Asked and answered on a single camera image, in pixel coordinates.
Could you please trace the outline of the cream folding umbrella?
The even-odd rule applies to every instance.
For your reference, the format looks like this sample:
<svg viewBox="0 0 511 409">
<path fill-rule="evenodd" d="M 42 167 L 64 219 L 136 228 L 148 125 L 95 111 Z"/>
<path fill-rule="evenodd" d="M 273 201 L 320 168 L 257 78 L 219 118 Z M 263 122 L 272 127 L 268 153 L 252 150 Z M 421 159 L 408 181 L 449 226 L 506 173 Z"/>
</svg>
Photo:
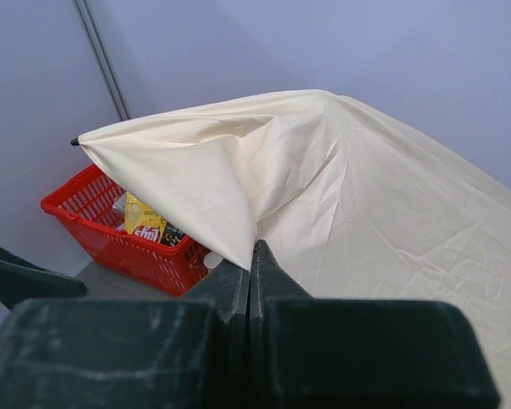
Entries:
<svg viewBox="0 0 511 409">
<path fill-rule="evenodd" d="M 78 143 L 241 268 L 262 239 L 314 296 L 459 307 L 511 408 L 511 191 L 437 141 L 310 89 L 136 118 Z"/>
</svg>

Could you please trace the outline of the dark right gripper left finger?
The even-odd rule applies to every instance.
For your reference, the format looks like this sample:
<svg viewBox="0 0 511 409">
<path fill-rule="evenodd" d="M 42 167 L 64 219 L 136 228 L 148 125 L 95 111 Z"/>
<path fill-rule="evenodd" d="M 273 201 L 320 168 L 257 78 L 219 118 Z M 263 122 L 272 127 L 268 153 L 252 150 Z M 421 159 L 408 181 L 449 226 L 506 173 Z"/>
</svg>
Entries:
<svg viewBox="0 0 511 409">
<path fill-rule="evenodd" d="M 0 262 L 0 408 L 242 408 L 247 292 L 230 262 L 160 301 Z"/>
</svg>

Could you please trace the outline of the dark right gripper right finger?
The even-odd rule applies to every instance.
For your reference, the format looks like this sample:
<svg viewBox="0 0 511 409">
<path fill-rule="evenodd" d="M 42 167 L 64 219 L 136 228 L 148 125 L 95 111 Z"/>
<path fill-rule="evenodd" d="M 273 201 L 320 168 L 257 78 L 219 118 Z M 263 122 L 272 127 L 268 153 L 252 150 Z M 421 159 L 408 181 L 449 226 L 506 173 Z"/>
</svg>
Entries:
<svg viewBox="0 0 511 409">
<path fill-rule="evenodd" d="M 321 299 L 255 244 L 250 387 L 257 408 L 497 408 L 466 316 L 437 301 Z"/>
</svg>

